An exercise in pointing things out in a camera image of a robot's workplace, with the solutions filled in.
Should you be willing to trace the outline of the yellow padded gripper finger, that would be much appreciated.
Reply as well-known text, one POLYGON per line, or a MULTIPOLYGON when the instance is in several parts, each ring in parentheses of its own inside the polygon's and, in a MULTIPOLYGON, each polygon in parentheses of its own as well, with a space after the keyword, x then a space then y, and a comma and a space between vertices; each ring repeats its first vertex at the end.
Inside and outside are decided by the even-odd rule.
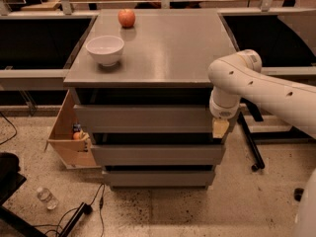
POLYGON ((214 138, 223 138, 229 128, 229 121, 224 118, 214 118, 212 120, 212 135, 214 138))

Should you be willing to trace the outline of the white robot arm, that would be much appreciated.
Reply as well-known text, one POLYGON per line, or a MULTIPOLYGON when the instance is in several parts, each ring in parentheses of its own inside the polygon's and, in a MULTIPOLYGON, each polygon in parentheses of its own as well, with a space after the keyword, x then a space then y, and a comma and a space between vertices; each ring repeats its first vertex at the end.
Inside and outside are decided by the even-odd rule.
MULTIPOLYGON (((252 49, 211 62, 213 85, 210 112, 216 119, 231 119, 242 98, 316 138, 316 87, 261 73, 261 57, 252 49)), ((295 217, 293 237, 316 237, 316 170, 304 188, 295 217)))

